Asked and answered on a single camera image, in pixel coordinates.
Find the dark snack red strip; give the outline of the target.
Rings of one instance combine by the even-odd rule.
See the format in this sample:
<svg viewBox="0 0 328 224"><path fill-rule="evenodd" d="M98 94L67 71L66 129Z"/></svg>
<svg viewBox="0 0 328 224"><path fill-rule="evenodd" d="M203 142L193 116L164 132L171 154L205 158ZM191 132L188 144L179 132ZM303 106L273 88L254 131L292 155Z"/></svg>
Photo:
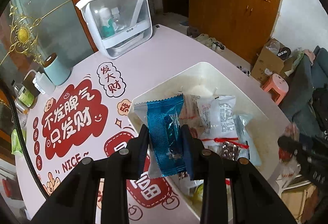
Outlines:
<svg viewBox="0 0 328 224"><path fill-rule="evenodd" d="M248 150L249 145L239 143L238 140L214 138L201 139L206 149L212 150L220 157L237 161L242 150Z"/></svg>

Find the light blue cylindrical canister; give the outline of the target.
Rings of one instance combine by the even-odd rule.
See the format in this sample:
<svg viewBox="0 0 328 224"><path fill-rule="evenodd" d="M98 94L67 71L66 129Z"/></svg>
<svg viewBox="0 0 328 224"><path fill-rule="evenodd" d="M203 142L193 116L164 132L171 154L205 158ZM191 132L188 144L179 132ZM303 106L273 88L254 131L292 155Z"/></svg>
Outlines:
<svg viewBox="0 0 328 224"><path fill-rule="evenodd" d="M71 74L70 68L61 62L55 52L45 59L43 68L55 86L60 86L66 82Z"/></svg>

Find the pink plastic stool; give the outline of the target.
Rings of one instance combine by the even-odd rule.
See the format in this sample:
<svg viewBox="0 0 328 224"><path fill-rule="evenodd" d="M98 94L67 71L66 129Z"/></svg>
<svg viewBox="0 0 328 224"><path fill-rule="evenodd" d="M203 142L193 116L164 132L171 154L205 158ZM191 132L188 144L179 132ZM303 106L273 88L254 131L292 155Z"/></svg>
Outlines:
<svg viewBox="0 0 328 224"><path fill-rule="evenodd" d="M279 105L289 91L287 82L278 74L272 74L263 85L262 90L271 95L271 99Z"/></svg>

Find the orange wooden cabinet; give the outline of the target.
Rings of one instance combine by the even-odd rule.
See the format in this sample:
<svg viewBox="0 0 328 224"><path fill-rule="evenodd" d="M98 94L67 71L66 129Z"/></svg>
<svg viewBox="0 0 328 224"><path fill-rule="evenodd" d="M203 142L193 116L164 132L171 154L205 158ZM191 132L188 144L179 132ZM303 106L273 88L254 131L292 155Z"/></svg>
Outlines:
<svg viewBox="0 0 328 224"><path fill-rule="evenodd" d="M251 65L271 37L280 0L189 0L190 26Z"/></svg>

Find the green tissue pack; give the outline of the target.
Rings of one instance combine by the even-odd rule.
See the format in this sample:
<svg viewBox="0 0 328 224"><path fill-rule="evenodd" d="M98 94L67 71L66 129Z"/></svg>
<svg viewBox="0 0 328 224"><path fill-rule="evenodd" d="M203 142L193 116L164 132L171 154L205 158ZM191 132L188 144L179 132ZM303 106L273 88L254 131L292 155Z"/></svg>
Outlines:
<svg viewBox="0 0 328 224"><path fill-rule="evenodd" d="M18 157L23 156L23 150L19 142L18 133L16 129L12 131L11 134L11 146L12 146L12 154Z"/></svg>

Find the blue foil snack packet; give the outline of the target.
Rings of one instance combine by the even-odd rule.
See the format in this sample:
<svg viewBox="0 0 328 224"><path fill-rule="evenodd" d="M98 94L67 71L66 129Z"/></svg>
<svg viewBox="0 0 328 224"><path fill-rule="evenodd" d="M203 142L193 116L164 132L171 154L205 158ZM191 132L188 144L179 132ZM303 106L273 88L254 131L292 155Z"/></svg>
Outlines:
<svg viewBox="0 0 328 224"><path fill-rule="evenodd" d="M180 124L183 104L184 97L180 94L163 100L136 103L133 106L134 113L149 131L148 175L151 179L186 171Z"/></svg>

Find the cardboard box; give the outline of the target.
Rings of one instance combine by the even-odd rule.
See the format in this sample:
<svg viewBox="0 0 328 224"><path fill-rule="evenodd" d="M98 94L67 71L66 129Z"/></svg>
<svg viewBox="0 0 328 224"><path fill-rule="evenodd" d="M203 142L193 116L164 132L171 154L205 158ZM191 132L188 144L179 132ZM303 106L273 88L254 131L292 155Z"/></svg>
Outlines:
<svg viewBox="0 0 328 224"><path fill-rule="evenodd" d="M262 48L251 70L251 76L263 85L272 74L281 73L285 66L285 61L290 57L290 48L272 38Z"/></svg>

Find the clear bottle green label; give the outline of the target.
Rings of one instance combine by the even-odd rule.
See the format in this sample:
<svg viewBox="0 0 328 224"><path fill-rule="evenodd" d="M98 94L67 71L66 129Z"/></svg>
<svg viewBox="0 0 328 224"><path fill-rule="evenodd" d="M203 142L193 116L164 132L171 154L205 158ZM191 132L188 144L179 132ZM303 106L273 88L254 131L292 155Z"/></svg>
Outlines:
<svg viewBox="0 0 328 224"><path fill-rule="evenodd" d="M35 100L34 95L23 84L17 83L15 81L12 81L12 87L17 99L26 107L30 108Z"/></svg>

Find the small silver capped jar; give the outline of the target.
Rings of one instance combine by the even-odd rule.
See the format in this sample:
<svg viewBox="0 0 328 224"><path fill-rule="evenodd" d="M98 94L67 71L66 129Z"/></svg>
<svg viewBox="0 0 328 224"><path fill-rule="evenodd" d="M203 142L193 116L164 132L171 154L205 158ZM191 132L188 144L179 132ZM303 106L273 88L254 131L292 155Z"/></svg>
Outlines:
<svg viewBox="0 0 328 224"><path fill-rule="evenodd" d="M22 113L27 115L29 113L29 108L26 107L24 103L22 103L19 99L15 99L16 108Z"/></svg>

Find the light blue snack bag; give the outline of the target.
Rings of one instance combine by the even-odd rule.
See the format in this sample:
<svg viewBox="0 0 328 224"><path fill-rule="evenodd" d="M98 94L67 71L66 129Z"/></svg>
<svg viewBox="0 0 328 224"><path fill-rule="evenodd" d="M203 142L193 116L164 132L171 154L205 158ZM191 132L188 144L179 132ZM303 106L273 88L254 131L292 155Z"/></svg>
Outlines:
<svg viewBox="0 0 328 224"><path fill-rule="evenodd" d="M233 115L233 120L238 135L238 143L243 145L240 147L238 158L247 158L254 166L260 167L262 165L261 158L251 135L246 130L246 126L252 120L252 115Z"/></svg>

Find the red cookie snack packet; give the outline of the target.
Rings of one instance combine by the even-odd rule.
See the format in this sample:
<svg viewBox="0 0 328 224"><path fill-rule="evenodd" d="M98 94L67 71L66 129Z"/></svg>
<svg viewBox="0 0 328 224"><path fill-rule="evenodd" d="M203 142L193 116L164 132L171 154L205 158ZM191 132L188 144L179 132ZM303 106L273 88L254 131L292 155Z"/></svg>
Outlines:
<svg viewBox="0 0 328 224"><path fill-rule="evenodd" d="M198 106L202 104L209 104L213 98L183 94L183 106L179 115L179 122L181 125L188 125L189 127L203 127L204 122L200 116Z"/></svg>

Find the white squeeze wash bottle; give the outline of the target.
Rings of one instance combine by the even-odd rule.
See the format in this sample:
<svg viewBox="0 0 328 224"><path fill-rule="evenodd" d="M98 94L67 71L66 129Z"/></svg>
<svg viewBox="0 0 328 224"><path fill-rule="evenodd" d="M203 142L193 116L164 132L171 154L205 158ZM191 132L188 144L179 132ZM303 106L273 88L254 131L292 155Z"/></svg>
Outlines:
<svg viewBox="0 0 328 224"><path fill-rule="evenodd" d="M24 77L24 80L28 78L30 73L34 73L34 78L32 79L32 84L34 87L42 94L51 95L55 91L56 86L51 82L45 73L40 73L39 71L30 70Z"/></svg>

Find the pink printed table mat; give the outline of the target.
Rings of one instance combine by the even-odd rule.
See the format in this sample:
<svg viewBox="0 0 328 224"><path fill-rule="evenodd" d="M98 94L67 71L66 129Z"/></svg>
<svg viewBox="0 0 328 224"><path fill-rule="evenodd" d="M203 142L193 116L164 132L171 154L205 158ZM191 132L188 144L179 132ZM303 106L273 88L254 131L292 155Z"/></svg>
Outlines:
<svg viewBox="0 0 328 224"><path fill-rule="evenodd" d="M128 113L134 98L200 62L210 63L264 110L273 102L259 84L196 40L165 26L111 60L97 52L77 64L51 95L38 97L27 120L27 148L35 179L16 161L27 208L38 212L85 157L108 158L139 133ZM199 223L167 180L148 175L150 154L138 180L128 180L128 223Z"/></svg>

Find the gold door ornament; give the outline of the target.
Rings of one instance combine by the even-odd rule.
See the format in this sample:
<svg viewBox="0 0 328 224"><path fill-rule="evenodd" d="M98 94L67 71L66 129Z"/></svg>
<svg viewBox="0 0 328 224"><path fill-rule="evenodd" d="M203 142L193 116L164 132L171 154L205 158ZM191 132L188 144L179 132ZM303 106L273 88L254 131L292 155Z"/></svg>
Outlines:
<svg viewBox="0 0 328 224"><path fill-rule="evenodd" d="M2 59L1 64L3 64L3 61L5 61L5 59L10 54L16 52L17 54L22 54L26 57L31 57L33 62L42 65L43 59L42 53L39 50L40 47L38 44L38 33L36 32L36 27L40 25L43 19L45 19L54 11L71 1L72 0L67 0L63 2L62 4L56 6L44 16L39 18L33 18L23 13L19 13L18 7L9 2L9 17L12 20L9 25L10 46L7 54L5 54L4 58Z"/></svg>

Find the white cosmetic organizer box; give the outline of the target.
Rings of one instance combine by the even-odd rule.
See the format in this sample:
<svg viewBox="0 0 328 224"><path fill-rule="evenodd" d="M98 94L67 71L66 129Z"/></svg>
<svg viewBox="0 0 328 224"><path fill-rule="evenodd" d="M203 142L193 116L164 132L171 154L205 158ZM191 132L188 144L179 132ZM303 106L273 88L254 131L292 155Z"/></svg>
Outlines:
<svg viewBox="0 0 328 224"><path fill-rule="evenodd" d="M96 48L117 59L152 36L148 0L80 0L81 11Z"/></svg>

